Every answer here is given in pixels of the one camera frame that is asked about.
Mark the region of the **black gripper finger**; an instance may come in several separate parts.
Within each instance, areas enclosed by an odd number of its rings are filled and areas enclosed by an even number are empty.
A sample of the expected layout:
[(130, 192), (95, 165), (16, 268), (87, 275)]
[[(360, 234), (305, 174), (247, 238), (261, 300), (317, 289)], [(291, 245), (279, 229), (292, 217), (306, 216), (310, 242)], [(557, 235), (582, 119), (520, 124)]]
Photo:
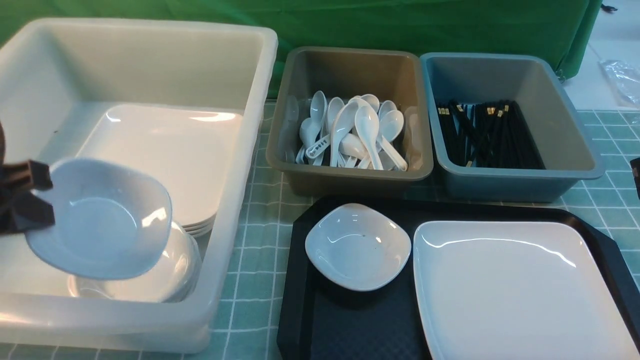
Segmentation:
[(53, 187), (48, 164), (34, 160), (3, 164), (0, 184), (2, 189), (11, 192), (48, 191)]

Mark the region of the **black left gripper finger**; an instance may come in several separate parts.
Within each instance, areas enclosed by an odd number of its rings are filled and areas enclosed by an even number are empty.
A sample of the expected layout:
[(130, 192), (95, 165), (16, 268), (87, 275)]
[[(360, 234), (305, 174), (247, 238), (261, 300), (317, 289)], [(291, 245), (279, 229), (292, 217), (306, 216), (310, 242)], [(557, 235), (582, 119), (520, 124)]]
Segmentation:
[(32, 193), (1, 196), (0, 234), (13, 235), (54, 226), (53, 206)]

